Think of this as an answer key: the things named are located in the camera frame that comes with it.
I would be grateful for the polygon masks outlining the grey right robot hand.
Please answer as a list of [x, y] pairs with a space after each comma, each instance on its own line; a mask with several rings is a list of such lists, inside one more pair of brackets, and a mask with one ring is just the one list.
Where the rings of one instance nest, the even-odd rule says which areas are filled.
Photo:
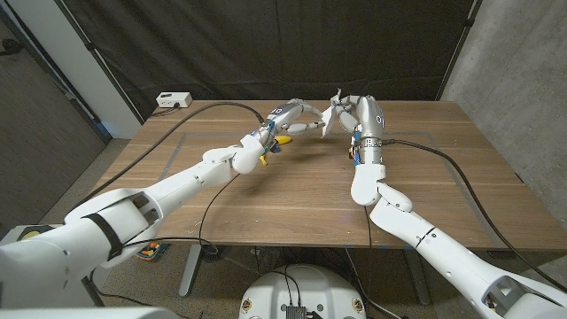
[[346, 96], [330, 99], [331, 115], [351, 134], [350, 157], [355, 165], [381, 164], [384, 113], [374, 97]]

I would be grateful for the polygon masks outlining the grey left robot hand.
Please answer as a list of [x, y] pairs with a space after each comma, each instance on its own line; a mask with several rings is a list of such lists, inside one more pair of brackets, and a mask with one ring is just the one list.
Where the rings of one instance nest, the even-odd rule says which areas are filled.
[[[302, 113], [311, 113], [318, 118], [317, 121], [309, 123], [294, 123]], [[271, 146], [275, 137], [287, 134], [291, 136], [300, 135], [308, 130], [323, 128], [326, 125], [323, 114], [308, 102], [294, 98], [287, 103], [274, 108], [265, 119], [265, 122], [255, 131], [255, 137], [262, 146]]]

